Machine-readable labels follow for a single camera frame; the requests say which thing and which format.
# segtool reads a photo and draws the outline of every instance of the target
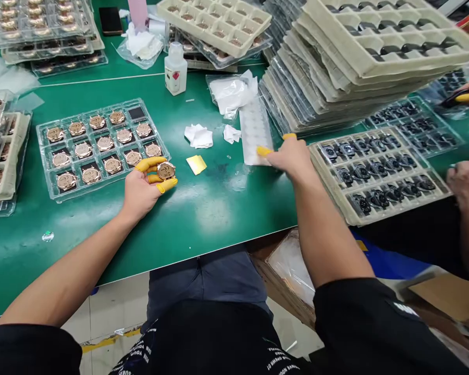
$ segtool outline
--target green workbench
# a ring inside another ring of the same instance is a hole
[[[107,0],[104,6],[125,7]],[[96,22],[101,1],[94,0]],[[0,315],[12,300],[77,244],[118,213],[124,181],[57,204],[49,198],[35,126],[99,107],[140,97],[144,100],[176,166],[179,183],[163,196],[124,242],[99,284],[110,283],[201,254],[297,225],[292,186],[271,167],[243,164],[242,143],[223,139],[223,117],[212,103],[205,72],[189,72],[187,90],[172,96],[165,89],[164,55],[149,70],[122,60],[120,37],[104,37],[109,64],[42,79],[35,90],[44,101],[34,112],[15,213],[0,218]],[[261,77],[265,64],[246,61]],[[214,132],[214,146],[191,148],[184,128],[200,123]],[[457,150],[431,159],[444,173],[450,163],[469,159],[469,117],[455,123],[468,141]],[[362,131],[361,126],[311,137],[309,142]],[[279,137],[275,136],[275,145]],[[186,158],[201,155],[207,169],[195,176]],[[42,240],[54,233],[50,242]]]

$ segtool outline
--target white bottle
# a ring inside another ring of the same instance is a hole
[[[172,42],[165,57],[165,86],[172,95],[186,91],[188,62],[184,59],[182,44]]]

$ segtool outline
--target smartphone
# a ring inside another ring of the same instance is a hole
[[[122,35],[124,33],[117,7],[99,8],[99,16],[101,17],[103,35]]]

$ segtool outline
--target tissue paper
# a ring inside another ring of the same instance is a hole
[[[224,140],[233,144],[233,142],[239,142],[241,137],[241,130],[236,130],[231,125],[224,127]]]
[[[194,148],[209,148],[214,145],[212,140],[212,132],[200,124],[186,127],[184,136],[188,139],[190,146]]]

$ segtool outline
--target black shirt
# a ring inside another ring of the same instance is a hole
[[[465,367],[376,279],[331,282],[316,290],[316,331],[333,374],[467,374]],[[75,374],[82,350],[66,331],[0,326],[0,374]],[[112,374],[301,374],[268,314],[245,303],[175,304],[121,359]]]

